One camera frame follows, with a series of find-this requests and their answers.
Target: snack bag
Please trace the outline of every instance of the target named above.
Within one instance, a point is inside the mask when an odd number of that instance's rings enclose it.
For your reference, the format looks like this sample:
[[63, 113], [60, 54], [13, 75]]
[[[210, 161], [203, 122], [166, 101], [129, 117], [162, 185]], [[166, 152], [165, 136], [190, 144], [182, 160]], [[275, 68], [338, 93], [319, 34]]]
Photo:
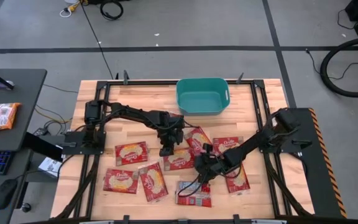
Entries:
[[116, 146], [116, 166], [147, 161], [146, 142]]
[[[234, 177], [238, 174], [239, 169], [230, 172], [227, 174], [228, 177]], [[244, 169], [244, 165], [241, 164], [241, 173], [236, 178], [227, 178], [226, 185], [229, 193], [241, 194], [245, 190], [249, 190], [249, 183], [247, 174]]]
[[146, 167], [141, 167], [139, 169], [139, 175], [148, 202], [158, 201], [161, 197], [168, 195], [168, 190], [165, 186], [165, 181], [158, 162]]
[[212, 140], [214, 143], [213, 153], [215, 155], [220, 155], [224, 151], [240, 146], [244, 143], [243, 137], [231, 137], [231, 138], [214, 138]]
[[[200, 189], [196, 191], [193, 195], [189, 197], [179, 197], [178, 193], [181, 189], [184, 189], [186, 186], [190, 185], [190, 181], [178, 181], [177, 191], [175, 193], [175, 201], [178, 205], [196, 205], [203, 207], [212, 207], [211, 201], [211, 188], [209, 184], [203, 184]], [[191, 194], [200, 186], [200, 183], [194, 183], [189, 186], [186, 190], [180, 192], [180, 195]]]
[[0, 130], [12, 129], [17, 107], [19, 105], [21, 105], [21, 103], [0, 104]]
[[195, 153], [190, 147], [176, 149], [172, 156], [164, 156], [164, 170], [178, 170], [194, 167]]
[[187, 133], [185, 135], [185, 139], [189, 146], [194, 149], [196, 156], [204, 151], [204, 143], [212, 144], [201, 128], [195, 128], [191, 132]]
[[136, 194], [139, 172], [107, 169], [103, 190]]

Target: computer mouse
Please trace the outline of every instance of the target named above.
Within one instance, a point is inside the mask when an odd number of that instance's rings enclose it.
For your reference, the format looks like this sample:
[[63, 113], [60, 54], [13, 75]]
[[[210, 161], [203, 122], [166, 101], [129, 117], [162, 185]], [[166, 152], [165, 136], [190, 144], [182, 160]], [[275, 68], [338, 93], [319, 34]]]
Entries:
[[16, 179], [7, 179], [0, 185], [0, 210], [6, 208], [9, 205], [16, 187]]

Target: desk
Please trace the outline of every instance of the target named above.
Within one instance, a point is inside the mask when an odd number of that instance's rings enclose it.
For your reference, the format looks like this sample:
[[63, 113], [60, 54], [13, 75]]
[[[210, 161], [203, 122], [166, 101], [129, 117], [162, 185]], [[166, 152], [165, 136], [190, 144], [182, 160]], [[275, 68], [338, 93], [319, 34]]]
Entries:
[[[175, 85], [141, 85], [140, 81], [136, 80], [135, 82], [138, 82], [137, 85], [113, 86], [110, 89], [109, 100], [143, 110], [167, 110], [179, 113]], [[287, 107], [280, 80], [269, 79], [264, 80], [264, 83], [271, 112]], [[72, 129], [83, 124], [85, 103], [94, 99], [96, 84], [97, 81], [81, 82]], [[255, 134], [258, 128], [250, 86], [230, 85], [229, 91], [231, 104], [222, 114], [218, 116], [187, 116], [185, 118], [193, 125], [200, 125], [211, 140], [212, 138], [231, 136], [244, 136], [244, 139], [247, 139]], [[136, 170], [141, 165], [161, 160], [158, 156], [160, 143], [156, 132], [146, 128], [143, 124], [114, 119], [105, 126], [105, 130], [107, 139], [105, 152], [99, 161], [92, 220], [122, 220], [124, 215], [130, 215], [131, 220], [232, 219], [233, 214], [239, 214], [240, 218], [274, 217], [264, 159], [259, 151], [251, 152], [243, 162], [251, 187], [250, 192], [241, 196], [230, 196], [224, 179], [217, 177], [210, 182], [212, 208], [175, 205], [176, 182], [178, 180], [193, 180], [196, 177], [194, 169], [163, 172], [169, 195], [157, 203], [146, 202], [141, 184], [138, 186], [137, 195], [103, 191], [106, 169], [115, 166], [114, 146], [146, 141], [150, 149], [148, 162], [126, 165], [118, 169]], [[188, 145], [183, 142], [177, 146], [177, 148], [181, 147], [188, 147]], [[302, 163], [288, 154], [282, 154], [280, 157], [289, 190], [307, 211], [314, 213]], [[58, 215], [63, 210], [77, 190], [82, 163], [83, 156], [74, 156], [62, 167], [51, 217]], [[279, 190], [277, 188], [276, 190], [280, 211], [283, 214], [283, 200]], [[85, 215], [86, 202], [87, 194], [83, 197], [80, 216]]]
[[[15, 83], [13, 90], [0, 90], [0, 103], [22, 103], [13, 128], [0, 131], [0, 150], [17, 151], [7, 174], [0, 175], [0, 185], [6, 179], [24, 174], [29, 166], [32, 152], [29, 149], [22, 149], [22, 143], [46, 74], [47, 71], [41, 69], [0, 69], [0, 77]], [[7, 208], [0, 210], [0, 223], [9, 223], [23, 184], [24, 178], [21, 177], [12, 202]]]

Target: black desk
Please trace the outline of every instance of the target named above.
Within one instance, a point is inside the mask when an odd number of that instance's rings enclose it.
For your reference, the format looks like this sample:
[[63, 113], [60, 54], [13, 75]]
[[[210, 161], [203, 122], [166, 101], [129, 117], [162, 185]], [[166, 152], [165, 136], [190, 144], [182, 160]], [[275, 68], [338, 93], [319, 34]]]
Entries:
[[[0, 184], [6, 179], [24, 174], [29, 168], [32, 151], [22, 149], [22, 143], [46, 74], [47, 71], [42, 69], [0, 69], [0, 76], [15, 84], [13, 90], [0, 90], [0, 103], [22, 103], [17, 111], [13, 128], [0, 131], [0, 150], [17, 151], [7, 174], [0, 175]], [[9, 223], [23, 184], [24, 178], [21, 177], [11, 204], [0, 210], [0, 223]]]

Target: yellow cable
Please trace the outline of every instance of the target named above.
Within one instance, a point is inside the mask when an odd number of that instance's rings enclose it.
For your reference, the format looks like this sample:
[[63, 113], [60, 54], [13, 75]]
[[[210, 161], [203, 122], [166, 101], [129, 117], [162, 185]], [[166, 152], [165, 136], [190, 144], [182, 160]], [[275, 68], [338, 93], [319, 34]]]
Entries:
[[48, 116], [48, 115], [46, 115], [46, 114], [43, 114], [43, 113], [39, 112], [36, 108], [34, 108], [34, 110], [35, 110], [35, 112], [37, 112], [39, 115], [44, 116], [44, 117], [46, 117], [46, 118], [48, 118], [48, 119], [51, 119], [52, 121], [56, 121], [56, 122], [58, 122], [58, 123], [60, 123], [60, 124], [68, 123], [68, 122], [70, 122], [70, 120], [73, 119], [73, 118], [70, 118], [68, 121], [62, 121], [62, 120], [59, 120], [59, 119], [55, 119], [55, 118], [53, 118], [53, 117], [50, 117], [50, 116]]

